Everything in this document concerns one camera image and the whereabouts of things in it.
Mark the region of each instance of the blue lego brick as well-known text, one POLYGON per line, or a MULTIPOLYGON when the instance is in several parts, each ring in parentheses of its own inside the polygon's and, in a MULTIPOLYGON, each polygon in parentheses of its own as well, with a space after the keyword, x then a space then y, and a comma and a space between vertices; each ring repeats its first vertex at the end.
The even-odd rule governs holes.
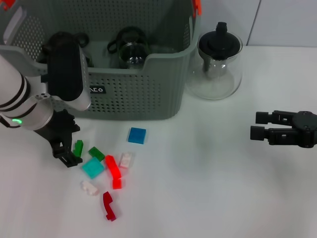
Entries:
POLYGON ((137 143, 137 144, 143 145, 146 133, 147 133, 147 130, 145 130, 145 129, 132 127, 130 130, 130 135, 129 135, 128 141, 130 143, 137 143))
POLYGON ((84 164, 82 168, 91 179, 94 179, 105 170, 96 157, 84 164))

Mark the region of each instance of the dark red lego piece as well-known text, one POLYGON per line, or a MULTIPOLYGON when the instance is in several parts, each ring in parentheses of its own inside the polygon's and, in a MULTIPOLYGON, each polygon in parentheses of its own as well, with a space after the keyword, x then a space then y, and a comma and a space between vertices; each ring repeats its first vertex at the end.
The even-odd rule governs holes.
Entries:
POLYGON ((112 203, 112 197, 110 196, 109 192, 104 193, 104 206, 105 210, 107 211, 106 218, 111 220, 112 222, 116 219, 113 210, 110 207, 110 203, 112 203))

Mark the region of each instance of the gray plastic basket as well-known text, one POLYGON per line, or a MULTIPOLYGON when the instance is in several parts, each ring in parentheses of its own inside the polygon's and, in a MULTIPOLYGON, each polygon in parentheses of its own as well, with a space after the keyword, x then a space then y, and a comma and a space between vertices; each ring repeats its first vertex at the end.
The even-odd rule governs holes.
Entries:
POLYGON ((89 68, 90 85, 106 91, 92 93, 85 112, 52 99, 55 110, 120 120, 167 119, 179 111, 200 30, 192 0, 16 0, 7 11, 3 6, 0 3, 0 54, 25 76, 47 72, 36 60, 41 45, 57 31, 89 35, 84 50, 95 65, 89 68), (106 46, 126 26, 145 31, 158 52, 147 57, 141 70, 110 68, 106 46))

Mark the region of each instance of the orange clip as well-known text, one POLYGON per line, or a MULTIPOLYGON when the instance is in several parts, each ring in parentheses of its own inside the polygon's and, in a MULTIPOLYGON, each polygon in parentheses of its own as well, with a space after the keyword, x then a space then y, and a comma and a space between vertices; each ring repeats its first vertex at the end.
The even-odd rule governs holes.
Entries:
POLYGON ((198 16, 202 15, 202 3, 200 0, 193 0, 193 5, 194 5, 194 17, 196 17, 196 12, 198 10, 198 16))

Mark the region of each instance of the black lid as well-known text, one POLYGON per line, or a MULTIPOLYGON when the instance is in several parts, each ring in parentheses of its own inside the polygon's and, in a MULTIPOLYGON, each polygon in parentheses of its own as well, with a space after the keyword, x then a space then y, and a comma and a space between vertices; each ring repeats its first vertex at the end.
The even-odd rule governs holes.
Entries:
POLYGON ((219 22, 215 31, 202 36, 199 48, 214 60, 226 60, 239 52, 240 41, 227 32, 227 23, 219 22))

